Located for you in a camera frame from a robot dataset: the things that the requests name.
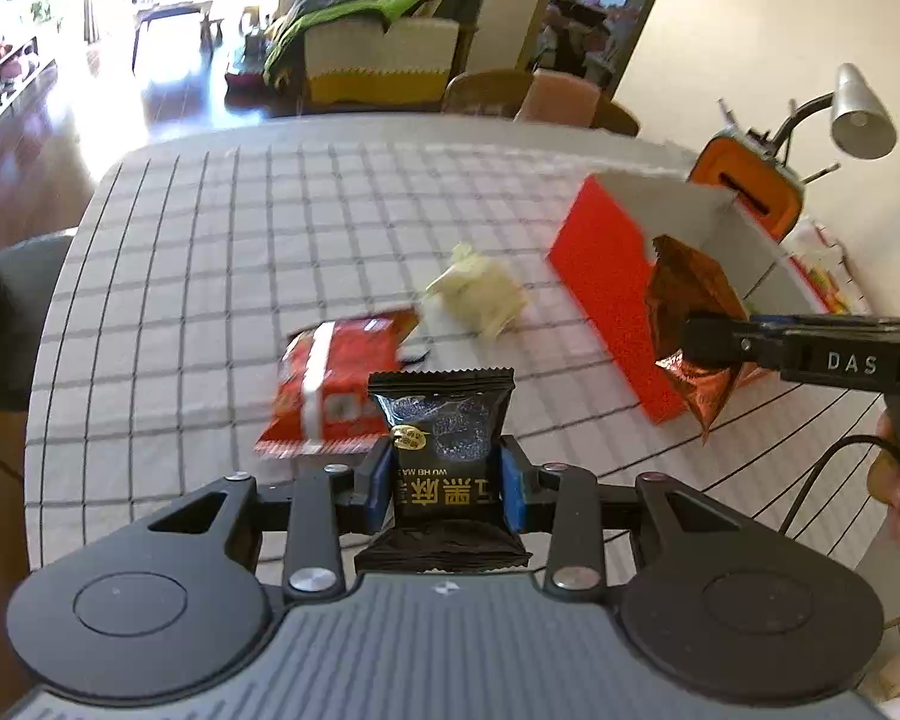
copper foil bag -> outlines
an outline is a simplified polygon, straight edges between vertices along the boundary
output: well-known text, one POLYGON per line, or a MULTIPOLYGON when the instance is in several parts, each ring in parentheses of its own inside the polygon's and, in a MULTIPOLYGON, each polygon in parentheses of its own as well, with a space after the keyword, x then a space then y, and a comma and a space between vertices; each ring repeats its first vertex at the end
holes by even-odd
POLYGON ((746 319, 746 309, 727 281, 720 264, 669 235, 653 239, 658 259, 650 273, 647 309, 656 364, 703 428, 720 413, 740 378, 743 365, 703 367, 684 360, 680 329, 691 313, 724 314, 746 319))

pink chair cushion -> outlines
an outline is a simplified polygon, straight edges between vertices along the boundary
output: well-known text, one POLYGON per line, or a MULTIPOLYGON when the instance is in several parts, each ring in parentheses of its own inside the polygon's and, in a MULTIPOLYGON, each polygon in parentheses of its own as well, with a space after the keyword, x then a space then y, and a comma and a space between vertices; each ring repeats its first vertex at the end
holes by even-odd
POLYGON ((567 73, 537 70, 515 120, 590 127, 600 94, 600 87, 590 81, 567 73))

red snack bag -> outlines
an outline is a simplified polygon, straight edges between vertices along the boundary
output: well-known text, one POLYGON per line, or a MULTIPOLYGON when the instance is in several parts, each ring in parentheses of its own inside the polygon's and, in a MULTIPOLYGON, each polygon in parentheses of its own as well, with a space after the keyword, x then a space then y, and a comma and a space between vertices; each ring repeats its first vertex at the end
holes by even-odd
POLYGON ((397 349, 416 324, 407 308, 324 322, 294 336, 257 452, 283 458, 370 449, 388 428, 367 394, 367 378, 400 370, 397 349))
POLYGON ((716 260, 669 235, 654 238, 653 247, 658 258, 647 287, 647 308, 656 364, 696 416, 706 442, 710 425, 727 405, 744 365, 708 368, 684 360, 680 329, 693 312, 746 319, 746 308, 716 260))

human hand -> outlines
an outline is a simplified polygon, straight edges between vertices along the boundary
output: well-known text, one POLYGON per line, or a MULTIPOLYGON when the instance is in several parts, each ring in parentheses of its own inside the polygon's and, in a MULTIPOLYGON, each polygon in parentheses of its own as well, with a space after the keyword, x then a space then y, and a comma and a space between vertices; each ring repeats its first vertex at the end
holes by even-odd
MULTIPOLYGON (((888 442, 896 441, 893 423, 887 412, 880 415, 876 426, 876 435, 888 442)), ((890 522, 890 535, 900 545, 900 463, 881 449, 874 464, 866 474, 866 489, 880 503, 887 504, 887 519, 890 522)))

metal screw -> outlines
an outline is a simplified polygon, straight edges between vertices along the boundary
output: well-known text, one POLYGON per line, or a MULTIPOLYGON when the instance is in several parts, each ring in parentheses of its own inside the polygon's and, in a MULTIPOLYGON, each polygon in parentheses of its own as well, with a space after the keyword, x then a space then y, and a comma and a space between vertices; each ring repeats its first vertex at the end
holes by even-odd
POLYGON ((300 568, 290 575, 290 587, 300 592, 328 590, 336 583, 337 575, 333 571, 314 565, 300 568))
POLYGON ((567 565, 554 571, 554 584, 564 590, 591 590, 600 579, 600 572, 588 565, 567 565))

